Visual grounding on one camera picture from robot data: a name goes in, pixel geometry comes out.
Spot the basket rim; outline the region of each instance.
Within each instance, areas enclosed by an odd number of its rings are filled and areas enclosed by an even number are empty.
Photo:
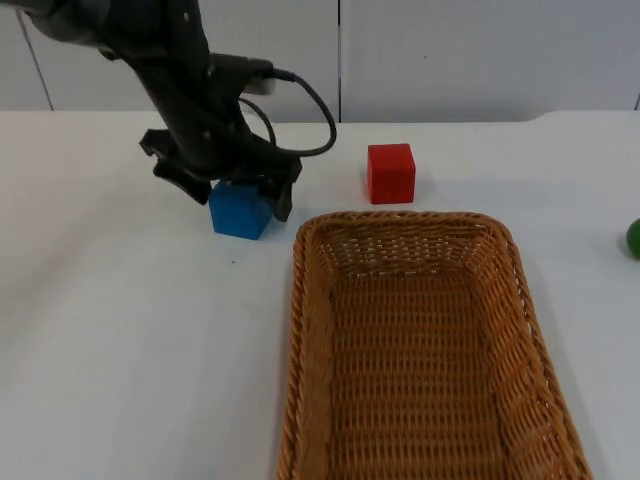
[[[580,478],[592,478],[584,451],[571,420],[571,415],[566,405],[566,401],[560,389],[555,369],[550,355],[544,343],[540,326],[535,314],[535,308],[529,292],[522,260],[518,248],[515,245],[509,229],[500,221],[485,214],[473,212],[413,212],[413,211],[375,211],[375,212],[354,212],[345,211],[321,215],[305,222],[296,237],[294,244],[293,261],[293,293],[291,303],[291,339],[289,350],[289,372],[287,404],[285,408],[284,433],[280,451],[280,462],[278,466],[278,478],[281,480],[291,480],[296,469],[300,433],[300,419],[303,398],[300,388],[304,381],[304,366],[301,361],[302,354],[302,304],[306,287],[306,250],[310,240],[323,227],[327,226],[353,226],[358,225],[382,225],[382,224],[415,224],[424,223],[428,225],[452,224],[458,220],[460,223],[469,224],[475,222],[477,226],[490,229],[500,241],[498,249],[501,255],[509,258],[513,269],[514,282],[513,293],[519,300],[517,302],[518,311],[522,311],[524,321],[528,322],[531,331],[533,345],[539,356],[539,367],[546,379],[546,393],[553,399],[555,407],[562,416],[561,424],[556,422],[556,433],[562,437],[561,443],[567,445],[570,455],[565,455],[565,461],[573,462],[576,470],[580,472]]]

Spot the blue cube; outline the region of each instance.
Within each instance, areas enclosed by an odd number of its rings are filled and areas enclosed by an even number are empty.
[[[223,235],[258,240],[273,212],[257,186],[220,181],[209,195],[213,229]]]

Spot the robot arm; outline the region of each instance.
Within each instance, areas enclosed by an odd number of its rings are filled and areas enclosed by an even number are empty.
[[[331,112],[297,75],[271,62],[211,54],[197,0],[0,0],[23,10],[48,37],[97,48],[136,73],[168,130],[141,141],[157,157],[154,174],[205,204],[212,180],[257,185],[284,221],[300,158],[328,151],[336,140]],[[240,110],[240,95],[277,80],[300,84],[318,104],[331,130],[323,147],[293,151],[254,135]]]

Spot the red cube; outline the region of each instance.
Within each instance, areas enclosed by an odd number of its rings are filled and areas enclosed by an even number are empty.
[[[416,187],[416,164],[411,147],[370,145],[369,197],[374,205],[412,203]]]

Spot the green object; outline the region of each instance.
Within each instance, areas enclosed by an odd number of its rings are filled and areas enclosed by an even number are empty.
[[[629,245],[631,254],[640,260],[640,218],[629,227],[627,245]]]

